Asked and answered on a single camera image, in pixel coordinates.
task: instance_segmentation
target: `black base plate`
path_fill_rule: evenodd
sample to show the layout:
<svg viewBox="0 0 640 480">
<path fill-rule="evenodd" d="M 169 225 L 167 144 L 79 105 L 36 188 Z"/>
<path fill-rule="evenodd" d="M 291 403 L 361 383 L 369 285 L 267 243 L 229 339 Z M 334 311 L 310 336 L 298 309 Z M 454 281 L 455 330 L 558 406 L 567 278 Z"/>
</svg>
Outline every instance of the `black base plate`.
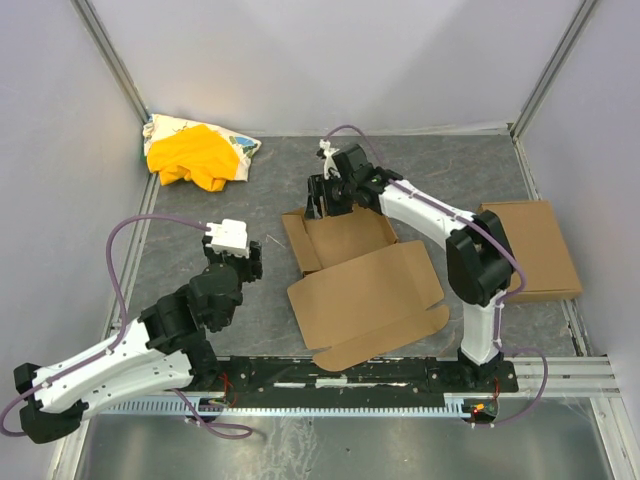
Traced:
<svg viewBox="0 0 640 480">
<path fill-rule="evenodd" d="M 230 357 L 219 362 L 233 385 L 230 401 L 238 408 L 442 407 L 445 392 L 494 391 L 493 377 L 490 384 L 472 390 L 445 381 L 454 378 L 460 364 L 435 358 L 377 358 L 342 372 L 322 370 L 311 359 Z M 511 362 L 500 362 L 496 376 L 502 391 L 518 390 Z M 214 391 L 222 387 L 219 380 Z"/>
</svg>

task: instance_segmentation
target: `metal sheet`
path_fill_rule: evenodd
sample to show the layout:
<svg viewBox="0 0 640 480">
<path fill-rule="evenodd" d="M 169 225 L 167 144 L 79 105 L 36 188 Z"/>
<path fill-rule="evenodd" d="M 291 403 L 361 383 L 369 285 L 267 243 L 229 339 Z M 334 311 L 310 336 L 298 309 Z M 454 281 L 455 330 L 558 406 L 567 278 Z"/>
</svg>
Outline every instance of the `metal sheet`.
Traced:
<svg viewBox="0 0 640 480">
<path fill-rule="evenodd" d="M 503 414 L 523 408 L 504 400 Z M 233 418 L 257 434 L 225 441 L 180 418 L 104 415 L 76 480 L 610 479 L 588 399 L 545 400 L 521 421 L 471 430 L 428 418 Z"/>
</svg>

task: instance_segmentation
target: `flattened cardboard box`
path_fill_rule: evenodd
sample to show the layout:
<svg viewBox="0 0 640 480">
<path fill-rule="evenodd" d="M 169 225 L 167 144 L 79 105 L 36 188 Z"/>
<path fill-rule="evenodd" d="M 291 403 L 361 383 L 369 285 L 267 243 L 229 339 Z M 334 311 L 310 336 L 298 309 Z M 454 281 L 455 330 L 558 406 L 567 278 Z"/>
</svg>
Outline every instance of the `flattened cardboard box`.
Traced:
<svg viewBox="0 0 640 480">
<path fill-rule="evenodd" d="M 582 293 L 569 249 L 548 201 L 483 203 L 500 218 L 513 254 L 527 275 L 527 285 L 512 302 L 568 300 Z M 509 291 L 520 286 L 514 273 Z"/>
<path fill-rule="evenodd" d="M 282 215 L 305 277 L 287 289 L 315 363 L 340 371 L 441 330 L 444 292 L 423 242 L 397 243 L 386 217 L 370 210 L 306 220 Z"/>
</svg>

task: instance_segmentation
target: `wire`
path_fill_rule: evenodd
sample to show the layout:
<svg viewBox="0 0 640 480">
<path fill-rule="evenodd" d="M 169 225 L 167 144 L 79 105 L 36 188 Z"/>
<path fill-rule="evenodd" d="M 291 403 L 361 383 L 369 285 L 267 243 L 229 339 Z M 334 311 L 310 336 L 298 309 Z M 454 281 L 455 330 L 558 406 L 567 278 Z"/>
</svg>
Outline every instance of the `wire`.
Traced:
<svg viewBox="0 0 640 480">
<path fill-rule="evenodd" d="M 371 143 L 369 138 L 365 135 L 365 133 L 362 130 L 360 130 L 358 127 L 356 127 L 354 125 L 349 125 L 349 124 L 340 125 L 340 126 L 334 128 L 333 130 L 331 130 L 327 135 L 325 135 L 323 137 L 323 140 L 329 140 L 329 138 L 331 136 L 333 136 L 335 133 L 339 132 L 340 130 L 347 129 L 347 128 L 351 129 L 351 130 L 355 130 L 362 137 L 362 139 L 366 142 L 367 146 L 371 149 L 371 151 L 375 155 L 376 159 L 379 162 L 382 163 L 382 157 L 381 157 L 380 153 L 378 153 L 377 149 L 373 146 L 373 144 Z M 428 197 L 426 197 L 426 196 L 424 196 L 424 195 L 422 195 L 422 194 L 420 194 L 418 192 L 415 192 L 415 191 L 405 187 L 404 185 L 398 183 L 395 180 L 390 180 L 390 184 L 394 188 L 397 188 L 398 190 L 400 190 L 401 192 L 403 192 L 405 194 L 413 196 L 418 201 L 420 201 L 422 203 L 425 203 L 425 204 L 429 205 L 432 208 L 435 208 L 439 212 L 444 213 L 445 215 L 447 215 L 449 217 L 452 217 L 452 218 L 455 218 L 455 219 L 459 220 L 465 226 L 467 226 L 467 227 L 471 228 L 472 230 L 474 230 L 475 232 L 477 232 L 485 240 L 487 240 L 500 253 L 500 255 L 502 255 L 511 264 L 511 266 L 514 268 L 514 270 L 516 272 L 518 272 L 518 276 L 520 277 L 520 285 L 517 288 L 515 288 L 514 290 L 512 290 L 511 292 L 505 292 L 503 295 L 501 295 L 496 300 L 494 317 L 493 317 L 493 319 L 494 319 L 493 320 L 493 344 L 499 351 L 501 351 L 505 355 L 515 356 L 515 355 L 533 353 L 533 354 L 539 356 L 540 359 L 542 360 L 542 366 L 543 366 L 542 383 L 540 384 L 540 389 L 538 390 L 537 395 L 534 397 L 534 399 L 531 401 L 531 403 L 527 406 L 527 408 L 525 408 L 522 412 L 514 415 L 513 417 L 509 417 L 509 418 L 507 418 L 505 420 L 500 420 L 500 421 L 497 421 L 497 422 L 494 422 L 494 423 L 488 424 L 488 425 L 477 425 L 477 426 L 493 428 L 493 427 L 495 427 L 497 425 L 505 425 L 505 424 L 511 423 L 511 422 L 513 422 L 515 420 L 518 420 L 518 419 L 522 418 L 524 415 L 526 415 L 529 412 L 531 412 L 538 405 L 538 403 L 540 402 L 540 399 L 542 398 L 544 390 L 545 390 L 545 388 L 547 386 L 547 380 L 549 378 L 549 364 L 548 364 L 547 358 L 544 355 L 544 353 L 542 352 L 542 350 L 540 350 L 539 348 L 535 348 L 535 347 L 526 347 L 526 348 L 520 348 L 520 349 L 505 349 L 502 346 L 502 342 L 500 340 L 500 330 L 501 330 L 501 326 L 502 326 L 502 309 L 504 307 L 504 302 L 508 298 L 520 293 L 522 290 L 524 290 L 524 288 L 527 285 L 527 277 L 526 277 L 526 275 L 524 273 L 524 270 L 522 269 L 522 266 L 517 262 L 517 260 L 513 257 L 513 255 L 511 255 L 511 253 L 509 253 L 509 251 L 500 244 L 500 242 L 498 242 L 489 233 L 487 233 L 485 230 L 483 230 L 482 227 L 480 227 L 479 225 L 476 225 L 475 223 L 473 223 L 470 220 L 467 220 L 464 217 L 457 216 L 452 210 L 448 209 L 444 205 L 441 205 L 441 204 L 439 204 L 437 202 L 432 201 Z"/>
<path fill-rule="evenodd" d="M 236 424 L 236 423 L 217 423 L 217 422 L 213 423 L 213 422 L 205 421 L 200 416 L 200 414 L 195 409 L 195 407 L 191 404 L 189 399 L 187 397 L 185 397 L 184 393 L 182 393 L 180 390 L 175 389 L 175 388 L 172 389 L 172 391 L 178 397 L 180 397 L 180 400 L 182 400 L 185 403 L 185 405 L 187 406 L 187 408 L 189 409 L 191 414 L 196 419 L 196 423 L 195 424 L 197 426 L 199 426 L 199 427 L 206 428 L 210 433 L 212 433 L 216 437 L 224 438 L 225 440 L 242 440 L 243 438 L 250 437 L 253 434 L 253 429 L 251 427 L 246 426 L 246 425 L 239 425 L 239 424 Z M 219 432 L 214 427 L 216 427 L 216 428 L 224 428 L 224 429 L 227 429 L 227 430 L 244 430 L 244 433 L 240 433 L 238 435 L 230 435 L 228 433 Z"/>
<path fill-rule="evenodd" d="M 164 214 L 159 214 L 159 213 L 147 213 L 147 214 L 143 214 L 143 215 L 134 215 L 133 217 L 129 217 L 126 218 L 125 220 L 121 221 L 120 223 L 118 223 L 115 227 L 113 227 L 113 230 L 111 230 L 111 233 L 109 233 L 109 236 L 107 237 L 107 245 L 106 245 L 106 262 L 107 262 L 107 271 L 109 272 L 109 279 L 111 280 L 111 285 L 113 286 L 113 290 L 115 291 L 116 294 L 116 301 L 118 303 L 118 307 L 120 309 L 120 318 L 121 318 L 121 326 L 120 326 L 120 330 L 118 331 L 116 337 L 114 338 L 113 342 L 111 342 L 109 344 L 109 346 L 104 349 L 101 350 L 98 353 L 95 353 L 94 355 L 82 360 L 81 362 L 78 362 L 75 365 L 72 365 L 68 368 L 65 368 L 64 370 L 61 370 L 60 372 L 51 375 L 50 377 L 46 378 L 42 383 L 39 383 L 38 385 L 35 385 L 33 387 L 31 387 L 30 389 L 28 389 L 27 391 L 21 393 L 20 395 L 18 395 L 16 398 L 14 398 L 11 402 L 9 402 L 9 404 L 2 410 L 2 412 L 0 412 L 0 433 L 6 437 L 24 437 L 26 436 L 25 432 L 14 432 L 11 430 L 8 430 L 5 426 L 4 426 L 4 422 L 7 418 L 7 415 L 9 414 L 9 412 L 11 412 L 11 410 L 13 410 L 15 408 L 16 405 L 18 405 L 20 402 L 26 400 L 27 398 L 29 398 L 31 395 L 39 392 L 40 390 L 42 390 L 45 387 L 50 386 L 53 382 L 60 380 L 61 378 L 69 375 L 70 373 L 73 373 L 83 367 L 86 367 L 87 365 L 95 362 L 96 360 L 99 360 L 100 358 L 106 356 L 106 355 L 110 355 L 113 350 L 120 345 L 120 343 L 122 342 L 122 340 L 124 339 L 126 333 L 127 333 L 127 326 L 129 325 L 129 312 L 127 310 L 127 305 L 124 299 L 124 295 L 122 294 L 122 288 L 120 287 L 120 283 L 118 282 L 118 275 L 116 274 L 115 271 L 115 267 L 114 267 L 114 263 L 113 263 L 113 241 L 115 240 L 118 232 L 120 232 L 120 230 L 122 230 L 124 227 L 126 227 L 127 225 L 131 224 L 131 223 L 136 223 L 142 220 L 167 220 L 170 222 L 175 222 L 175 223 L 180 223 L 182 225 L 187 225 L 189 227 L 193 227 L 193 228 L 197 228 L 198 230 L 202 230 L 204 232 L 207 231 L 207 226 L 206 225 L 202 225 L 200 222 L 197 222 L 195 220 L 189 220 L 186 218 L 182 218 L 182 217 L 177 217 L 174 215 L 164 215 Z M 186 399 L 186 397 L 182 394 L 178 395 L 185 403 L 187 403 L 187 405 L 189 407 L 191 407 L 191 403 Z M 228 428 L 225 427 L 224 424 L 218 424 L 220 426 L 220 428 Z M 252 431 L 250 427 L 245 427 L 245 426 L 241 426 L 244 428 L 241 428 L 243 430 L 248 429 L 250 432 Z M 233 438 L 237 438 L 237 436 L 235 435 L 231 435 L 229 437 L 233 437 Z"/>
</svg>

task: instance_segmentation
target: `metal frame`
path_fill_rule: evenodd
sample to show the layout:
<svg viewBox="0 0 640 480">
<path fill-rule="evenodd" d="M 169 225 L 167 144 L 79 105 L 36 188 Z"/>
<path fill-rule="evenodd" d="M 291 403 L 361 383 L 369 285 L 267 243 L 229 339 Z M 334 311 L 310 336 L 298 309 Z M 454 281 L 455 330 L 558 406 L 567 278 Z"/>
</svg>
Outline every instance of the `metal frame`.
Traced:
<svg viewBox="0 0 640 480">
<path fill-rule="evenodd" d="M 558 43 L 553 55 L 551 55 L 551 59 L 542 71 L 542 75 L 540 75 L 531 95 L 529 95 L 529 98 L 522 107 L 520 116 L 511 127 L 512 137 L 520 137 L 529 126 L 542 100 L 549 91 L 551 84 L 558 76 L 558 72 L 569 57 L 573 46 L 576 44 L 599 3 L 600 0 L 583 0 L 578 7 L 578 10 L 562 35 L 560 43 Z"/>
<path fill-rule="evenodd" d="M 123 95 L 136 112 L 140 121 L 146 122 L 149 118 L 146 105 L 135 87 L 126 66 L 117 55 L 94 6 L 90 0 L 71 0 L 71 3 L 92 36 Z M 535 88 L 523 106 L 521 114 L 511 127 L 510 131 L 514 139 L 522 174 L 527 184 L 529 197 L 532 199 L 537 199 L 540 196 L 531 175 L 526 154 L 520 143 L 520 137 L 535 116 L 553 80 L 557 77 L 598 4 L 599 0 L 583 0 L 551 60 L 546 65 Z M 153 211 L 158 186 L 157 176 L 150 176 L 140 207 L 140 213 Z M 122 288 L 127 303 L 133 291 L 147 231 L 148 221 L 136 224 L 132 233 L 131 245 L 121 276 Z M 106 338 L 113 328 L 118 327 L 118 309 L 115 296 L 112 296 L 112 300 L 113 307 L 105 322 L 103 338 Z M 591 398 L 598 428 L 615 478 L 625 480 L 640 479 L 640 471 L 638 470 L 640 450 L 608 359 L 606 357 L 588 357 L 588 355 L 592 354 L 592 350 L 576 303 L 564 302 L 563 311 L 572 329 L 579 356 L 548 359 L 550 377 L 544 396 L 550 398 Z M 504 394 L 504 396 L 522 398 L 535 395 L 542 375 L 541 361 L 531 358 L 515 358 L 513 361 L 516 366 L 521 391 L 517 394 Z M 162 397 L 167 398 L 167 395 L 158 396 L 158 398 Z M 90 422 L 85 422 L 75 433 L 57 442 L 47 478 L 60 480 L 75 478 L 89 428 Z"/>
<path fill-rule="evenodd" d="M 146 123 L 149 119 L 149 111 L 131 79 L 127 67 L 113 48 L 107 31 L 96 13 L 95 7 L 90 0 L 71 0 L 71 4 L 75 7 L 78 15 L 80 15 L 82 23 L 89 31 L 96 47 L 100 50 L 100 54 L 107 63 L 109 70 L 111 70 L 125 98 L 142 123 Z"/>
</svg>

